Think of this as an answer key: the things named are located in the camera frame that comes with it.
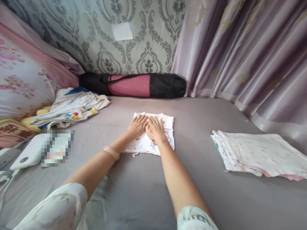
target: sleeve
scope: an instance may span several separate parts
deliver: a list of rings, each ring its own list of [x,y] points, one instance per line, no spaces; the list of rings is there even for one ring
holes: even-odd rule
[[[208,214],[195,206],[185,206],[177,218],[178,230],[218,230]]]
[[[83,185],[63,185],[32,209],[14,230],[76,229],[86,203],[87,191]]]

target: paper note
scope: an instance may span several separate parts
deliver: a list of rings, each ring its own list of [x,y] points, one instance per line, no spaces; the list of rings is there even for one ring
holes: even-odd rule
[[[111,28],[116,41],[133,39],[130,22],[112,24]]]

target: stack of folded cloth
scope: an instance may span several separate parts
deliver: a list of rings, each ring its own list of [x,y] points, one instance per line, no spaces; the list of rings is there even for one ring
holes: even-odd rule
[[[233,134],[212,131],[227,171],[307,179],[307,156],[277,134]]]

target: gray bed sheet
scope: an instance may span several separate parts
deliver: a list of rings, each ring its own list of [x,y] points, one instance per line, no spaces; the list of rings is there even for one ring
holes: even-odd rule
[[[104,145],[128,127],[134,112],[174,116],[175,151],[220,230],[306,229],[307,180],[225,172],[212,130],[261,134],[233,104],[222,99],[173,100],[111,97],[99,114],[73,129],[71,157],[59,167],[23,169],[8,189],[0,226],[14,228]],[[176,229],[161,158],[122,153],[86,206],[78,229]]]

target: person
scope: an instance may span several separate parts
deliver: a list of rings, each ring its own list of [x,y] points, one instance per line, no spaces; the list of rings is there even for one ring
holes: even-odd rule
[[[158,144],[177,228],[217,230],[206,204],[164,134],[162,119],[139,116],[126,132],[97,153],[64,184],[40,202],[14,230],[76,229],[87,201],[126,145],[143,132]]]

